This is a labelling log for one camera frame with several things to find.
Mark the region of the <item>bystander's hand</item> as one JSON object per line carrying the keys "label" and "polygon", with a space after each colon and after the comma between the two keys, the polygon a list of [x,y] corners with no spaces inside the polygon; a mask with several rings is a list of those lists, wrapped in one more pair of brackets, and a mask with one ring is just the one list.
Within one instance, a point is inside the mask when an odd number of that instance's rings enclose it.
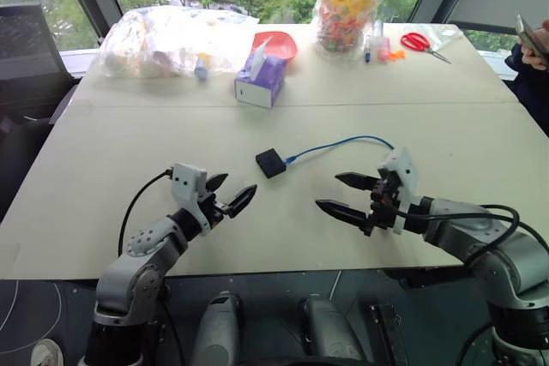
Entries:
{"label": "bystander's hand", "polygon": [[[541,42],[546,49],[548,49],[548,29],[549,29],[549,20],[545,18],[542,22],[540,29],[534,31],[535,36]],[[517,40],[517,44],[521,46],[522,49],[522,61],[532,66],[534,69],[547,71],[547,65],[544,63],[543,59],[540,56],[537,56],[532,48],[528,45],[524,45],[520,39]]]}

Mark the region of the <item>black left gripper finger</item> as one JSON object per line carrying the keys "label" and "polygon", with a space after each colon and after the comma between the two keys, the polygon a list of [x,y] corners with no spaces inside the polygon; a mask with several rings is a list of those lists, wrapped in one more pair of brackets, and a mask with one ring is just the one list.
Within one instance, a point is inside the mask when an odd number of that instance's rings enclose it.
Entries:
{"label": "black left gripper finger", "polygon": [[257,190],[257,185],[252,184],[242,189],[232,201],[226,205],[226,215],[231,219],[240,214],[251,202]]}
{"label": "black left gripper finger", "polygon": [[216,191],[228,177],[227,173],[220,173],[210,176],[207,181],[205,188],[207,191]]}

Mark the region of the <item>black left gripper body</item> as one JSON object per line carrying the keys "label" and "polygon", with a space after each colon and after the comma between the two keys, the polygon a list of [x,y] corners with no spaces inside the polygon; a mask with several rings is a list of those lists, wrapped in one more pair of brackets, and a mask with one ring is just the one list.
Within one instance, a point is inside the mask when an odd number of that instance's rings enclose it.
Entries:
{"label": "black left gripper body", "polygon": [[203,194],[199,195],[198,206],[202,213],[202,219],[199,224],[201,230],[214,229],[229,212],[228,205],[217,201],[215,192],[207,189]]}

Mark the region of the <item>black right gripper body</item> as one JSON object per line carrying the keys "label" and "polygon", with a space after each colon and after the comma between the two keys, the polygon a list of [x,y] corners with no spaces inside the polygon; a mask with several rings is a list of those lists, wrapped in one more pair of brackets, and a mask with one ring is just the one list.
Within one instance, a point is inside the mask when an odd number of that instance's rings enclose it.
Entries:
{"label": "black right gripper body", "polygon": [[391,229],[394,233],[401,231],[396,226],[400,187],[401,179],[395,171],[387,171],[380,178],[367,176],[365,190],[371,194],[371,207],[362,226],[366,236],[369,237],[375,228]]}

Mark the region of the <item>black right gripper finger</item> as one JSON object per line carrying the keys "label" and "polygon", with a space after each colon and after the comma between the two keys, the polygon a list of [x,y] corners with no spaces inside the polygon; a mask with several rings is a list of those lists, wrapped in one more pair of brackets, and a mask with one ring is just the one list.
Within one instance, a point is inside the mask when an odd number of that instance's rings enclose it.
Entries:
{"label": "black right gripper finger", "polygon": [[316,205],[329,216],[344,223],[356,226],[360,230],[370,230],[368,218],[364,212],[333,200],[315,200]]}
{"label": "black right gripper finger", "polygon": [[362,191],[372,191],[379,181],[378,177],[363,175],[357,172],[339,173],[335,178],[351,188]]}

